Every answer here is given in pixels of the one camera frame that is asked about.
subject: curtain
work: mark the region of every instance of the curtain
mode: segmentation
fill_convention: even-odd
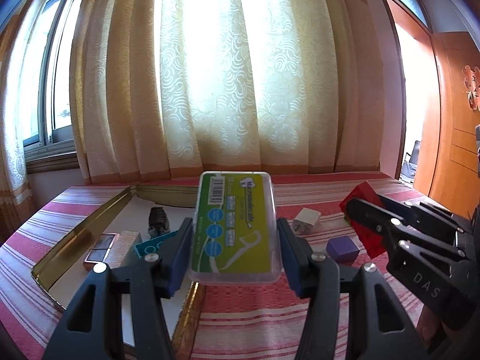
[[[83,0],[70,110],[85,182],[377,169],[382,77],[357,48],[381,73],[378,42],[351,23],[373,28],[364,1]]]
[[[19,77],[46,0],[23,0],[0,35],[0,245],[34,212],[20,134]]]

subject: pink striped tablecloth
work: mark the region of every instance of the pink striped tablecloth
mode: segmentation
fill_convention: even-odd
[[[314,250],[331,237],[349,235],[361,252],[355,265],[369,261],[338,204],[357,184],[369,180],[378,193],[400,201],[428,200],[380,172],[273,176],[277,216],[290,222],[303,207],[322,213],[321,232],[306,239]],[[196,185],[197,179],[159,184]],[[38,360],[61,316],[31,277],[32,267],[64,235],[124,186],[71,187],[30,218],[0,247],[0,321],[29,360]],[[385,270],[387,281],[417,322],[422,304]],[[336,358],[345,353],[348,298],[342,296]],[[269,286],[207,288],[192,359],[292,359],[302,332],[307,303],[296,298],[283,275]]]

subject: clear plastic case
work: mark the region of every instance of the clear plastic case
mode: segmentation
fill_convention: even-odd
[[[268,284],[282,262],[272,180],[266,172],[204,172],[188,276],[210,285]]]

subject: wall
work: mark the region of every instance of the wall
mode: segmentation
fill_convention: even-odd
[[[83,176],[80,169],[69,169],[34,173],[28,175],[28,181],[32,188],[35,207],[39,210],[68,187],[83,185]]]
[[[433,32],[466,31],[457,8],[450,0],[421,0]]]

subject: hand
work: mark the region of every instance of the hand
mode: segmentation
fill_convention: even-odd
[[[438,315],[424,305],[417,323],[417,332],[421,341],[423,342],[424,347],[428,348],[430,346],[432,338],[435,336],[440,327],[443,327],[445,333],[452,340],[455,340],[461,332],[461,330],[450,330],[443,324]]]

